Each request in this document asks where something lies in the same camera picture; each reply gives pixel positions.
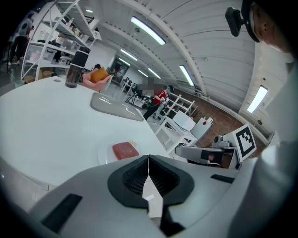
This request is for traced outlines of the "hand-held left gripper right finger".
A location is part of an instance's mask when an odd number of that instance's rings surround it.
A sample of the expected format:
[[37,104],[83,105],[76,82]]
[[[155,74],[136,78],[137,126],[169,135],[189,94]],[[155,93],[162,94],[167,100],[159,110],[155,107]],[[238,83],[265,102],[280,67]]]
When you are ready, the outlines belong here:
[[220,200],[236,170],[149,156],[149,217],[167,235],[188,228]]

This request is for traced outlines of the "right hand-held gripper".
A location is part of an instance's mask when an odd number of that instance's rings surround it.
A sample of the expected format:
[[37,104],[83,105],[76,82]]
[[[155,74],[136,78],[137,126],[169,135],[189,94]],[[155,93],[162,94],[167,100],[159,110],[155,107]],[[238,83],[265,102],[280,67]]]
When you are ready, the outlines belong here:
[[[224,154],[231,154],[229,169],[238,169],[241,163],[247,159],[257,146],[249,124],[228,133],[214,138],[211,148],[219,148]],[[209,148],[177,146],[175,154],[198,164],[207,164],[209,160]]]

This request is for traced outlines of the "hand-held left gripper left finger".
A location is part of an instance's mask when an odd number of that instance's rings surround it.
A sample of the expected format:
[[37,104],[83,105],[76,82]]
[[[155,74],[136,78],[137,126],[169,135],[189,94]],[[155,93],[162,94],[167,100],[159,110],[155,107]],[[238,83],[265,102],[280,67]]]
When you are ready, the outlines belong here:
[[142,197],[148,157],[86,169],[39,200],[30,215],[60,238],[162,238]]

